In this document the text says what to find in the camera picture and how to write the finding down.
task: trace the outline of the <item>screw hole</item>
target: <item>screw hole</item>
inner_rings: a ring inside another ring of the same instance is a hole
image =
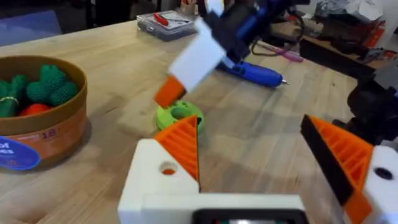
[[[177,165],[171,162],[164,162],[160,165],[160,172],[163,175],[173,175],[177,171]]]
[[[385,168],[377,167],[373,171],[376,173],[376,175],[378,175],[380,178],[383,178],[385,180],[394,179],[394,176],[391,174],[391,172]]]

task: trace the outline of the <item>clear plastic box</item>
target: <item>clear plastic box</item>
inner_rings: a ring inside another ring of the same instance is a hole
[[[137,28],[166,42],[196,33],[190,18],[173,10],[158,13],[166,19],[180,19],[189,22],[169,21],[169,25],[164,26],[155,20],[154,13],[150,13],[137,16]]]

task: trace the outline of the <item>green toy ring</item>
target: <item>green toy ring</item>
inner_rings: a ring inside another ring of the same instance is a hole
[[[172,106],[169,106],[166,109],[158,107],[156,110],[156,126],[160,130],[163,130],[173,123],[176,123],[178,120],[194,114],[198,119],[197,130],[199,133],[205,124],[205,117],[203,113],[195,105],[182,100],[176,101]]]

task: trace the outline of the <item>cardboard bowl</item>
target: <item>cardboard bowl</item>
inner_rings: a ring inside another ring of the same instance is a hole
[[[79,92],[68,102],[40,114],[0,118],[0,136],[29,146],[39,153],[37,167],[52,165],[73,154],[82,141],[86,126],[87,80],[76,65],[57,58],[24,55],[0,58],[0,79],[25,75],[39,79],[42,65],[56,65],[76,83]]]

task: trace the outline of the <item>blue glue gun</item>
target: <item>blue glue gun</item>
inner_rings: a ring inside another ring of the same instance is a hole
[[[272,69],[247,62],[239,62],[233,68],[228,68],[223,63],[217,66],[218,69],[238,75],[247,81],[269,87],[277,87],[279,85],[289,84],[283,79],[283,76]]]

